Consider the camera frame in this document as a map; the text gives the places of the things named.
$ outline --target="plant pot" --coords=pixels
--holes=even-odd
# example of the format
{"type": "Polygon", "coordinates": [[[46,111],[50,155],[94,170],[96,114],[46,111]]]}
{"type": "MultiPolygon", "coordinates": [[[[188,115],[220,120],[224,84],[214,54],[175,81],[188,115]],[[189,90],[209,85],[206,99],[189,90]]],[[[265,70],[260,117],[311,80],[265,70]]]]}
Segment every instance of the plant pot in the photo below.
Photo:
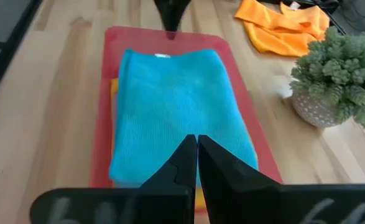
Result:
{"type": "Polygon", "coordinates": [[[308,93],[293,93],[292,101],[294,109],[306,122],[319,128],[338,124],[335,121],[337,107],[328,105],[308,93]]]}

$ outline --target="black cable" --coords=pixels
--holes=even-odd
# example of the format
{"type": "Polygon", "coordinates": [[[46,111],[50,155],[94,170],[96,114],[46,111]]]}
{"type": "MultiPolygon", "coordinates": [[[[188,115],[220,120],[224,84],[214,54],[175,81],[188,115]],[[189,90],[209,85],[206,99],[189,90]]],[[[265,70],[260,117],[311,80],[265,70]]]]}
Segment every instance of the black cable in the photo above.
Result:
{"type": "Polygon", "coordinates": [[[357,9],[356,6],[354,4],[354,2],[351,0],[349,1],[350,5],[352,6],[352,8],[355,10],[356,14],[360,15],[361,17],[365,17],[364,15],[362,15],[357,9]]]}
{"type": "Polygon", "coordinates": [[[354,29],[354,30],[356,30],[356,31],[359,31],[359,32],[365,32],[365,29],[360,29],[360,28],[357,28],[357,27],[355,27],[355,26],[353,26],[351,23],[350,23],[350,21],[348,21],[348,18],[343,14],[343,13],[341,13],[341,15],[344,17],[344,19],[345,19],[345,22],[350,26],[350,27],[352,27],[352,29],[354,29]]]}
{"type": "Polygon", "coordinates": [[[355,12],[356,12],[356,14],[357,15],[359,15],[359,16],[361,16],[362,18],[360,18],[360,19],[357,19],[357,20],[353,20],[353,19],[351,19],[351,18],[349,18],[345,13],[344,13],[344,10],[342,10],[342,9],[340,9],[340,14],[344,17],[344,19],[345,19],[345,22],[350,26],[350,27],[352,27],[354,30],[356,30],[356,31],[359,31],[359,32],[365,32],[365,29],[360,29],[360,28],[357,28],[357,27],[355,27],[355,26],[353,26],[350,22],[360,22],[360,21],[362,21],[362,20],[364,20],[365,19],[365,16],[364,15],[362,15],[357,9],[356,9],[356,6],[354,5],[354,2],[353,1],[350,1],[349,2],[350,3],[350,5],[352,6],[352,8],[355,10],[355,12]]]}

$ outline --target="potted plant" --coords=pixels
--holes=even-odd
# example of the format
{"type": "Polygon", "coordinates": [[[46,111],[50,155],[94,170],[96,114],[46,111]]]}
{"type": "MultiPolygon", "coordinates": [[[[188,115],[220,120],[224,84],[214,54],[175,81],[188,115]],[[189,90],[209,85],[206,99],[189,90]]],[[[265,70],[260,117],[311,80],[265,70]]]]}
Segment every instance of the potted plant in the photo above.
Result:
{"type": "Polygon", "coordinates": [[[292,69],[297,113],[322,128],[352,116],[365,128],[365,33],[340,35],[330,27],[324,40],[311,42],[308,48],[310,53],[292,69]]]}

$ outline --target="green plant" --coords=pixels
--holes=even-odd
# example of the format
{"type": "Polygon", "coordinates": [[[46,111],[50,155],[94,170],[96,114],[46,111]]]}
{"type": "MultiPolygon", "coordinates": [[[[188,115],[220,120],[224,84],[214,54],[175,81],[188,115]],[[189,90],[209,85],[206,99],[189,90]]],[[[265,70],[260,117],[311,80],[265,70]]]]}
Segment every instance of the green plant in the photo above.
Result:
{"type": "Polygon", "coordinates": [[[330,27],[324,40],[311,42],[308,48],[310,53],[292,69],[292,90],[335,105],[336,122],[353,116],[365,128],[365,33],[340,35],[330,27]]]}

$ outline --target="microfiber cloth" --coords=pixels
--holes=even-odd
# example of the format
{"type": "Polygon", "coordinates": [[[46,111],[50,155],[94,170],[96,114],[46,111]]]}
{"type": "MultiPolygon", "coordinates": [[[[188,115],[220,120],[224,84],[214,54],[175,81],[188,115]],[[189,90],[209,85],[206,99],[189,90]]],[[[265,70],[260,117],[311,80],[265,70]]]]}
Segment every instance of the microfiber cloth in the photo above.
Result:
{"type": "Polygon", "coordinates": [[[214,50],[167,57],[126,50],[118,87],[109,169],[117,185],[143,184],[187,134],[206,134],[258,169],[228,74],[214,50]]]}
{"type": "Polygon", "coordinates": [[[291,10],[280,2],[275,12],[256,0],[244,0],[235,17],[260,52],[275,52],[286,56],[303,56],[308,43],[323,40],[329,17],[318,7],[291,10]]]}

